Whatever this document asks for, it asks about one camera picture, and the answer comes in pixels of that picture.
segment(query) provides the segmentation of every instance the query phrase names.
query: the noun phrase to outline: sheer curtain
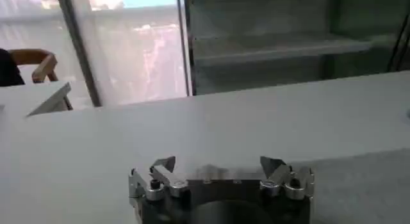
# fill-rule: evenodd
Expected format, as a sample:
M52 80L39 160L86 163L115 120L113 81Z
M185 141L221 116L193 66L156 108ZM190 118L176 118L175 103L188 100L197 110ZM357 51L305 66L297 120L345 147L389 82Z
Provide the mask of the sheer curtain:
M176 0L72 0L103 105L186 96Z
M176 0L72 0L103 106L185 97ZM0 47L56 54L74 109L92 105L58 0L0 0Z

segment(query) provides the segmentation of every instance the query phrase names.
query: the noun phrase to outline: screw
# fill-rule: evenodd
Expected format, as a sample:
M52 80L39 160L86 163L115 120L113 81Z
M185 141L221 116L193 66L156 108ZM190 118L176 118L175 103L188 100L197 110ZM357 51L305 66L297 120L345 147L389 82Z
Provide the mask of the screw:
M159 189L161 187L161 183L159 182L159 180L151 180L150 182L150 187L151 189Z

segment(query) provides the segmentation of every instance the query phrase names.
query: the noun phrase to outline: chair backrest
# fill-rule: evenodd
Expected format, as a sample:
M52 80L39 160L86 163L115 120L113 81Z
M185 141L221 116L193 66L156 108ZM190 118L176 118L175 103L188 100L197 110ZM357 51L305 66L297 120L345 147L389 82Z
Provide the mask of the chair backrest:
M50 81L57 81L57 76L54 69L57 65L56 56L46 50L42 49L16 49L8 50L13 56L17 65L38 65L38 67L31 74L34 83L42 83L45 77Z

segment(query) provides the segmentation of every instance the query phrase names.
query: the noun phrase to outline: shelf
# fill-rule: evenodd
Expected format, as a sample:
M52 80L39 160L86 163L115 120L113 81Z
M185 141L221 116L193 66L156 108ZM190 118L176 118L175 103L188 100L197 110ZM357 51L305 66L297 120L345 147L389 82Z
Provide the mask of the shelf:
M195 65L210 66L343 54L367 51L370 48L371 41L326 34L237 36L194 40L193 56Z

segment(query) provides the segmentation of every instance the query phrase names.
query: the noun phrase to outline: display case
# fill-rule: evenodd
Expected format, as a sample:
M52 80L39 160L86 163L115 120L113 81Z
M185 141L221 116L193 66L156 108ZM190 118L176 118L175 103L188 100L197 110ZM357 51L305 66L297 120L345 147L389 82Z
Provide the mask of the display case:
M376 74L408 0L183 0L194 95Z

